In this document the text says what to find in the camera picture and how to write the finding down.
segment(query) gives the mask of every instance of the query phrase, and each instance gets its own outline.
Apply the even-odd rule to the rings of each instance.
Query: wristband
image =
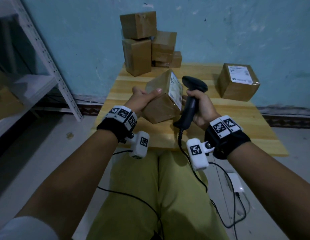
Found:
[[[137,116],[125,106],[114,106],[97,126],[97,130],[114,133],[118,142],[128,137],[137,124]]]
[[[205,132],[205,141],[209,141],[211,147],[215,147],[213,156],[217,159],[227,159],[233,150],[251,141],[242,132],[242,128],[228,115],[217,118],[209,124]]]

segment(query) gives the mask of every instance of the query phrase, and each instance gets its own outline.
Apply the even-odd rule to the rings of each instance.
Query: yellow pants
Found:
[[[203,172],[197,174],[208,185]],[[229,239],[204,186],[181,152],[149,150],[141,160],[125,155],[113,165],[110,189],[141,198],[160,215],[165,239]],[[161,235],[156,214],[144,203],[109,193],[87,239],[145,239]]]

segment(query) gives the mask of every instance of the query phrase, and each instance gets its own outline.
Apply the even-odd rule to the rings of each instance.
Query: white metal shelving rack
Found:
[[[17,16],[19,25],[25,32],[37,55],[45,65],[47,71],[49,72],[49,76],[24,75],[12,77],[12,85],[10,86],[10,90],[24,104],[25,109],[21,113],[0,120],[0,137],[56,85],[58,85],[59,91],[63,95],[77,121],[81,121],[83,118],[81,112],[79,111],[77,104],[70,94],[63,78],[61,77],[54,61],[47,51],[45,44],[41,40],[21,1],[0,0],[0,19],[7,18],[12,15]]]

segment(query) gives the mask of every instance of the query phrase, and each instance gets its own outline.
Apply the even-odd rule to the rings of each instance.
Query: white sleeve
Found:
[[[0,240],[58,240],[54,230],[44,222],[31,216],[10,220],[0,230]]]

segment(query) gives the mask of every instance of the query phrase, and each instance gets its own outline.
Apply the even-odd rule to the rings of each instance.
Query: human hand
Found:
[[[153,92],[147,93],[135,86],[132,88],[132,92],[133,95],[129,98],[124,106],[131,109],[135,113],[139,113],[150,101],[152,101],[162,92],[162,89],[157,88]]]
[[[199,90],[187,90],[187,95],[190,97],[195,97],[199,100],[198,112],[194,115],[193,122],[203,129],[204,131],[208,128],[209,123],[214,119],[221,117],[219,113],[217,113],[212,101],[209,97],[199,91]],[[187,96],[183,96],[183,105],[186,103]]]

